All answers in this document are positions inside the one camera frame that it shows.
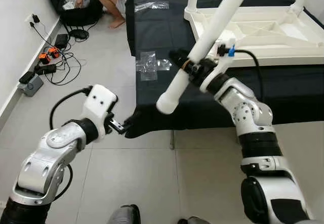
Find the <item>power strip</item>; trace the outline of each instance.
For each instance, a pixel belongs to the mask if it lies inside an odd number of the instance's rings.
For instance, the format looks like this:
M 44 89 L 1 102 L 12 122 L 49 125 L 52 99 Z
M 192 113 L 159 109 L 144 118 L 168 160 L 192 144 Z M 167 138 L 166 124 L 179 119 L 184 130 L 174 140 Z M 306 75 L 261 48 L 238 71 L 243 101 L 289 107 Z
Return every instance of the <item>power strip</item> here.
M 0 200 L 0 210 L 5 209 L 7 202 Z

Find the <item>blue connector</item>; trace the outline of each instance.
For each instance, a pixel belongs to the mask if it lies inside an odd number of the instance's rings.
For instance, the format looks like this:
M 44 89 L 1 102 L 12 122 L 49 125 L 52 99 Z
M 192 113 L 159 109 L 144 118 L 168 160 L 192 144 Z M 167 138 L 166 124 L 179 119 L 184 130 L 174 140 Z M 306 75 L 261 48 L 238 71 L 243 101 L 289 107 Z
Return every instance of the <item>blue connector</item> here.
M 228 56 L 234 57 L 234 54 L 235 54 L 235 46 L 230 48 L 229 51 L 228 51 Z

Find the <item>black cloth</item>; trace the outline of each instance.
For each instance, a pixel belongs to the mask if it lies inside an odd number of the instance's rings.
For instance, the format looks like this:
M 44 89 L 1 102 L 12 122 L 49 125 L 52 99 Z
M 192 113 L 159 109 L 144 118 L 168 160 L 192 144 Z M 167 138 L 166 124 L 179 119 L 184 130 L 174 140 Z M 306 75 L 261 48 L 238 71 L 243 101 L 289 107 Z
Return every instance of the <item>black cloth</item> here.
M 187 0 L 134 0 L 135 5 L 147 2 L 169 2 L 169 9 L 145 9 L 135 13 L 135 55 L 155 51 L 157 59 L 167 59 L 170 50 L 190 50 L 195 39 L 188 21 L 183 19 Z M 217 7 L 221 0 L 198 0 L 199 8 Z M 289 6 L 294 0 L 244 0 L 242 6 Z M 158 71 L 156 81 L 141 81 L 136 73 L 136 109 L 138 115 L 126 138 L 138 137 L 154 130 L 194 129 L 234 126 L 228 112 L 209 94 L 189 85 L 172 115 L 158 112 L 155 103 L 165 92 L 178 68 Z M 259 97 L 255 67 L 230 68 L 227 74 L 236 77 Z M 273 111 L 273 123 L 292 123 L 324 119 L 324 66 L 262 67 L 266 104 Z
M 94 24 L 102 15 L 102 4 L 99 0 L 90 0 L 86 8 L 64 10 L 65 0 L 50 0 L 60 21 L 67 26 L 86 26 Z

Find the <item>black device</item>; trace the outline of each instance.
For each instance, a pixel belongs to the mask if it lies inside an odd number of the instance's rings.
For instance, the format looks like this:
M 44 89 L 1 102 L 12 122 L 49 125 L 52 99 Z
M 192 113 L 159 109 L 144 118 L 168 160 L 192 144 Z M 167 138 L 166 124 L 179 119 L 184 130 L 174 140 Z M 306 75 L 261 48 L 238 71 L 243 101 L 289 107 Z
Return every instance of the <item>black device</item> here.
M 34 23 L 39 23 L 40 22 L 39 17 L 37 15 L 35 15 L 35 14 L 32 14 L 32 19 L 33 19 Z
M 22 84 L 27 84 L 35 76 L 35 73 L 32 71 L 27 71 L 20 79 L 19 82 Z
M 73 29 L 69 32 L 69 35 L 79 39 L 87 39 L 89 33 L 83 29 Z
M 34 72 L 38 75 L 50 74 L 56 72 L 56 65 L 46 65 L 46 66 L 35 66 Z
M 63 34 L 58 34 L 56 36 L 56 40 L 55 40 L 55 47 L 59 48 L 59 49 L 64 49 L 67 46 L 67 42 L 68 42 L 68 35 L 67 33 L 63 33 Z

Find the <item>orange device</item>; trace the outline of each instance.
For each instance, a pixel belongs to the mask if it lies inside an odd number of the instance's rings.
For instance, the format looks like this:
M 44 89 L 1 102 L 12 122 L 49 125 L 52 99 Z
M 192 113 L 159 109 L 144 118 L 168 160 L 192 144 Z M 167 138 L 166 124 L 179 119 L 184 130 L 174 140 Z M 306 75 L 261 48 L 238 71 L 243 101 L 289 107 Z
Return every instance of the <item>orange device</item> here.
M 56 47 L 52 47 L 49 49 L 48 53 L 53 57 L 53 58 L 59 58 L 60 57 L 60 53 L 59 53 L 59 49 Z
M 44 65 L 49 64 L 51 61 L 51 58 L 46 53 L 41 53 L 38 58 Z

